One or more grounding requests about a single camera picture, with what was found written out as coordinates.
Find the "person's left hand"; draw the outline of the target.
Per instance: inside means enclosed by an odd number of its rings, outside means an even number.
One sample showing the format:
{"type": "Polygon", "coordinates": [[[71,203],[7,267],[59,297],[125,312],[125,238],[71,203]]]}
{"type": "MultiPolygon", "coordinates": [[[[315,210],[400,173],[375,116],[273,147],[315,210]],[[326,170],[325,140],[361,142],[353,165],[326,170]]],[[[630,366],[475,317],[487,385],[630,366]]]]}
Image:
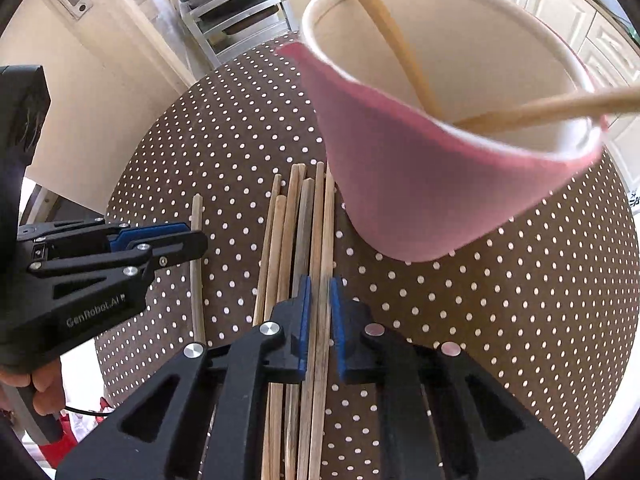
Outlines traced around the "person's left hand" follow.
{"type": "Polygon", "coordinates": [[[12,374],[2,370],[1,383],[15,388],[35,388],[32,406],[41,416],[58,413],[65,406],[62,363],[60,358],[30,374],[12,374]]]}

